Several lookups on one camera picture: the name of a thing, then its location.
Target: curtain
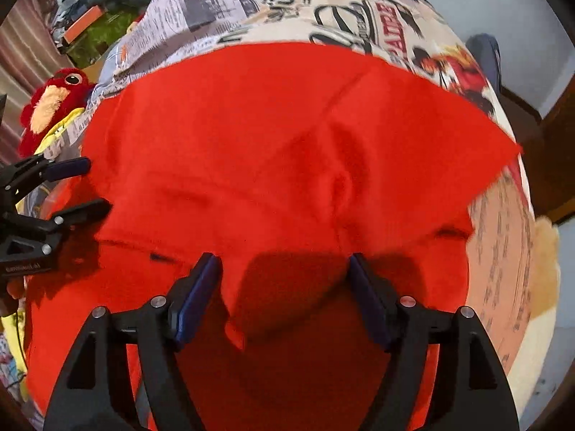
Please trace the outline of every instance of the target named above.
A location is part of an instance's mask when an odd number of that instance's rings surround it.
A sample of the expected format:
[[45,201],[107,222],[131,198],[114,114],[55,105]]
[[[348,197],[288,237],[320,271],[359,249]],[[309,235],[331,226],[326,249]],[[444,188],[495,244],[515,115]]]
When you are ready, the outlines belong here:
[[57,0],[18,0],[0,26],[0,95],[8,99],[0,128],[0,162],[18,160],[22,108],[61,68],[72,66],[52,42],[48,23]]

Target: red garment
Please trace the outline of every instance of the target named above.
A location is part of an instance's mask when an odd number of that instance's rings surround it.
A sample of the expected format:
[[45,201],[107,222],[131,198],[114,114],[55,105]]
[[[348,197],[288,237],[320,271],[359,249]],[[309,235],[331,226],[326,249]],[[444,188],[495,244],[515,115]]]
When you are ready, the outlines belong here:
[[482,92],[488,86],[487,78],[481,70],[464,67],[455,57],[445,57],[444,60],[455,71],[458,84],[464,91]]
[[[91,173],[67,204],[98,195],[113,209],[70,240],[58,273],[30,280],[40,409],[93,307],[139,307],[211,251],[221,298],[178,356],[206,429],[352,431],[387,355],[343,282],[347,257],[361,251],[399,293],[455,310],[468,290],[466,207],[518,147],[465,99],[383,60],[272,43],[132,84],[101,104],[83,152]],[[130,366],[137,384],[134,352]],[[435,367],[431,349],[414,426]]]

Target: silver screw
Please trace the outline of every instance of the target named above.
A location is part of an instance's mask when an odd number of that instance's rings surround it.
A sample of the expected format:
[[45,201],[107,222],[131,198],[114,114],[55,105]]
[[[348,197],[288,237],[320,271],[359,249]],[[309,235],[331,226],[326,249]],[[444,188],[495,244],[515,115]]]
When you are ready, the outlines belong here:
[[461,315],[464,318],[471,319],[473,316],[475,316],[475,311],[473,310],[473,308],[464,306],[461,308]]
[[166,297],[165,296],[154,296],[152,298],[152,301],[150,301],[150,304],[154,307],[154,308],[161,308],[162,306],[164,306],[166,304]]
[[417,302],[413,296],[402,296],[399,302],[406,308],[413,308],[415,305],[417,305]]
[[96,319],[101,318],[106,313],[106,308],[103,306],[99,306],[92,310],[92,316]]

